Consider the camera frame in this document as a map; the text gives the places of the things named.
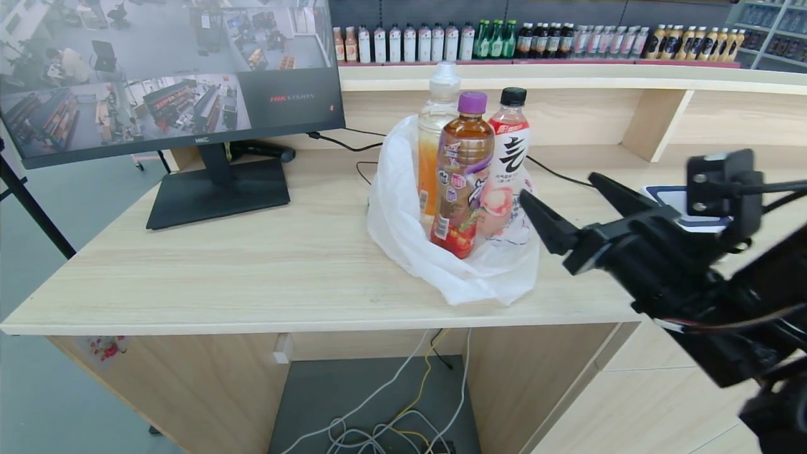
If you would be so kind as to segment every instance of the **monitor base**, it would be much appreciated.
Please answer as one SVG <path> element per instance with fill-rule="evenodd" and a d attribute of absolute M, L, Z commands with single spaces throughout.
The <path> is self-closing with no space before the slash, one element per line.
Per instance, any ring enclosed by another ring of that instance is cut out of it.
<path fill-rule="evenodd" d="M 200 146 L 199 153 L 207 169 L 166 175 L 146 229 L 165 229 L 291 201 L 280 159 L 231 166 L 222 144 Z"/>

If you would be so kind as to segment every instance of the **yellow cable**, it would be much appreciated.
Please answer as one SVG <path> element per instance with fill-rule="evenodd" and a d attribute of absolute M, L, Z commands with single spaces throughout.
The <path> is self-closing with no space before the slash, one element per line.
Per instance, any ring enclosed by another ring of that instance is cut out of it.
<path fill-rule="evenodd" d="M 434 351 L 434 349 L 435 349 L 435 348 L 437 348 L 437 345 L 439 345 L 439 344 L 440 344 L 440 342 L 443 340 L 443 338 L 445 337 L 445 335 L 449 333 L 449 331 L 451 331 L 451 328 L 447 328 L 447 329 L 443 330 L 443 332 L 442 332 L 442 333 L 440 333 L 440 335 L 439 335 L 439 336 L 437 336 L 437 338 L 435 339 L 435 341 L 434 341 L 434 345 L 432 345 L 432 347 L 431 347 L 431 348 L 429 348 L 429 351 L 427 351 L 427 352 L 426 352 L 426 355 L 423 357 L 423 358 L 425 359 L 425 361 L 426 361 L 426 373 L 425 373 L 425 374 L 423 374 L 423 380 L 421 380 L 421 381 L 420 381 L 420 391 L 417 393 L 417 399 L 415 399 L 415 401 L 413 401 L 411 404 L 409 404 L 409 406 L 408 406 L 408 407 L 406 407 L 405 409 L 403 409 L 403 411 L 401 411 L 400 413 L 398 413 L 398 415 L 397 415 L 397 416 L 395 416 L 395 418 L 399 418 L 399 417 L 400 417 L 400 415 L 402 415 L 402 414 L 404 414 L 404 413 L 408 412 L 408 411 L 409 411 L 409 410 L 410 410 L 410 409 L 411 409 L 413 406 L 415 406 L 415 404 L 417 404 L 417 402 L 420 400 L 420 397 L 423 395 L 423 388 L 424 388 L 424 386 L 426 385 L 426 378 L 428 378 L 428 377 L 429 377 L 429 373 L 432 371 L 432 364 L 429 362 L 429 355 L 431 355 L 431 354 L 432 354 L 432 352 Z M 421 438 L 423 439 L 423 441 L 426 443 L 426 446 L 427 446 L 427 447 L 429 446 L 429 439 L 427 439 L 427 438 L 425 437 L 425 435 L 421 434 L 420 432 L 414 432 L 414 431 L 399 431 L 398 429 L 395 429 L 394 427 L 391 427 L 391 429 L 392 429 L 393 431 L 395 431 L 396 433 L 399 433 L 399 434 L 417 435 L 417 436 L 419 436 L 419 437 L 421 437 Z"/>

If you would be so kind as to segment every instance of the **orange juice bottle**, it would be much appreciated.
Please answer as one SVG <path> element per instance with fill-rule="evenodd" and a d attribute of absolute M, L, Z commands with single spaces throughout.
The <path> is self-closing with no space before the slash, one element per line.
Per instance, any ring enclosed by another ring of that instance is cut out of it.
<path fill-rule="evenodd" d="M 443 127 L 457 118 L 460 78 L 457 65 L 448 61 L 437 64 L 429 82 L 429 101 L 418 115 L 417 190 L 420 197 L 420 221 L 431 225 L 437 212 L 437 151 Z"/>

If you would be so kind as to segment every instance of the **hikvision logo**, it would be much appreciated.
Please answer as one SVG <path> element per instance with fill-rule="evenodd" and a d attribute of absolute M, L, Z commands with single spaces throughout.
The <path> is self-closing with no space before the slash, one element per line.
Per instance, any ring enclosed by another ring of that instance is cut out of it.
<path fill-rule="evenodd" d="M 272 96 L 269 98 L 270 103 L 282 103 L 284 101 L 299 101 L 302 99 L 314 99 L 313 93 L 306 93 L 305 95 L 283 95 Z"/>

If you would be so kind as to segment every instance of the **black mat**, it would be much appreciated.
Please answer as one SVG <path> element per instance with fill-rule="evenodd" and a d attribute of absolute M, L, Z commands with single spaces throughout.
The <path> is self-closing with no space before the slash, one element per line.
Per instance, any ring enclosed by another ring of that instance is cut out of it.
<path fill-rule="evenodd" d="M 432 372 L 426 381 L 423 397 L 415 406 L 415 409 L 425 414 L 439 431 L 445 428 L 457 410 L 462 383 L 462 357 L 455 355 L 445 359 L 454 366 L 453 370 L 449 370 L 436 357 L 429 358 Z M 322 429 L 331 422 L 331 419 L 350 412 L 379 386 L 390 380 L 404 360 L 405 358 L 381 358 L 292 363 L 280 403 L 278 420 L 274 425 L 269 454 L 280 454 L 301 435 Z M 423 357 L 412 358 L 395 383 L 386 387 L 347 419 L 348 428 L 356 427 L 370 433 L 375 424 L 391 421 L 417 397 L 425 370 L 426 363 Z M 395 428 L 418 431 L 429 441 L 436 435 L 417 416 L 404 417 Z M 414 435 L 410 436 L 415 445 L 420 447 L 423 440 Z M 457 420 L 443 436 L 446 440 L 454 442 L 457 454 L 481 453 L 467 389 L 465 403 Z M 394 433 L 385 433 L 380 437 L 380 441 L 387 454 L 414 452 L 409 443 Z M 290 454 L 325 453 L 329 446 L 328 434 L 323 433 L 301 441 Z M 339 453 L 357 451 L 357 448 L 341 449 Z M 363 454 L 369 453 L 372 453 L 371 448 L 363 452 Z"/>

